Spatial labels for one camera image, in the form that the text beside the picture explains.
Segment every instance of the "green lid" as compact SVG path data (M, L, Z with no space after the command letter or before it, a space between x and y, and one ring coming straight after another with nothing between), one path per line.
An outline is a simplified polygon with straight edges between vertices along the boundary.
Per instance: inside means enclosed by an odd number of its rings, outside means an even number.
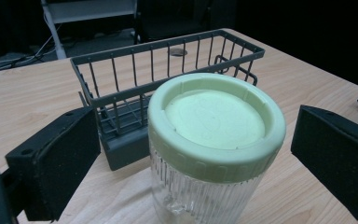
M162 84L148 108L152 149L193 178L234 183L264 173L285 137L276 103L257 87L217 74Z

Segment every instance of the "light wood tabletop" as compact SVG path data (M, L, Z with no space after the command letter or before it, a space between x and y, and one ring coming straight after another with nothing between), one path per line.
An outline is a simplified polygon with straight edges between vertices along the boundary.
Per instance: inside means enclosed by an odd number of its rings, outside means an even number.
M358 124L358 86L228 31L266 50L252 72L257 87L281 108L287 125L283 146L240 223L358 223L290 150L300 105L320 107ZM1 173L7 169L9 151L61 114L83 106L79 91L69 59L0 71ZM28 223L23 213L18 220ZM111 171L102 150L57 223L158 223L149 158Z

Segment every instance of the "clear plastic jar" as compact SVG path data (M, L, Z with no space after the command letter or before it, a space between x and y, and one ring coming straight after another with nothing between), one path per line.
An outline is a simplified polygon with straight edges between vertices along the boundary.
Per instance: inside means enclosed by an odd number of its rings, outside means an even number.
M154 205L161 223L236 223L285 137L280 108L251 84L175 77L148 109Z

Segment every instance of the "black chair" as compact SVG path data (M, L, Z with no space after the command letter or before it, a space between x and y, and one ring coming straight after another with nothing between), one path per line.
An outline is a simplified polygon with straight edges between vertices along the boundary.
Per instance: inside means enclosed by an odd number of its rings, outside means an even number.
M209 30L211 0L138 0L134 44Z

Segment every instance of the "floor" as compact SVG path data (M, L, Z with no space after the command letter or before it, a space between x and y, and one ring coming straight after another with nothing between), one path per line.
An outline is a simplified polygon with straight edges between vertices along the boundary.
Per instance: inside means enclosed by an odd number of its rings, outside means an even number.
M130 46L133 44L133 29L124 29L112 34L98 33L91 39L62 39L61 42L66 57L70 58ZM0 70L57 60L54 42L51 39L44 46L32 47L32 49L34 55L12 52L0 57Z

